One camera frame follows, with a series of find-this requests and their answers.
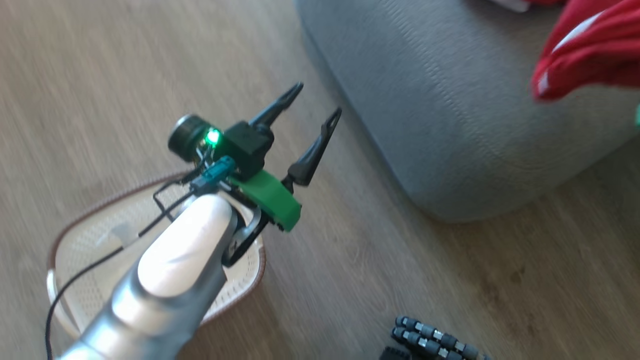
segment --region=green object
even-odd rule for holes
[[[204,140],[211,146],[215,147],[220,141],[220,131],[217,129],[211,129],[205,135]]]
[[[284,231],[291,231],[300,219],[302,205],[293,197],[280,180],[264,170],[260,170],[251,179],[240,182],[231,177],[231,183],[255,202],[256,205],[282,226]]]

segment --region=gray upholstered furniture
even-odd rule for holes
[[[407,194],[448,222],[515,209],[634,135],[637,92],[536,104],[560,9],[484,0],[297,0],[305,32]]]

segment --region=robotic arm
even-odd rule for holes
[[[268,224],[290,231],[301,205],[293,184],[308,186],[340,119],[337,109],[309,150],[282,180],[266,172],[275,139],[270,126],[302,90],[293,86],[253,120],[220,130],[197,115],[180,119],[169,149],[197,164],[179,184],[189,193],[183,211],[115,287],[110,300],[63,359],[173,359],[194,335],[232,266]],[[249,221],[219,191],[253,209]],[[142,236],[170,211],[142,230]]]

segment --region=white basket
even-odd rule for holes
[[[56,298],[58,287],[78,271],[126,242],[127,239],[124,238],[127,236],[123,233],[136,234],[158,216],[160,210],[153,201],[152,194],[162,183],[179,175],[181,174],[151,182],[116,196],[67,226],[49,253],[49,302]],[[184,187],[171,186],[160,198],[164,204],[170,204],[183,196],[186,190]],[[240,209],[248,224],[253,212],[230,197],[227,197],[227,200]],[[79,337],[110,298],[117,281],[169,224],[169,221],[164,219],[142,238],[126,246],[109,261],[84,274],[66,290],[54,314],[69,335],[74,339]],[[262,238],[258,237],[233,267],[225,269],[228,281],[204,316],[201,325],[249,294],[262,279],[265,263]]]

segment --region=glowing green light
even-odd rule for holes
[[[211,129],[205,136],[204,140],[209,143],[209,145],[216,146],[220,140],[220,132],[218,130]]]

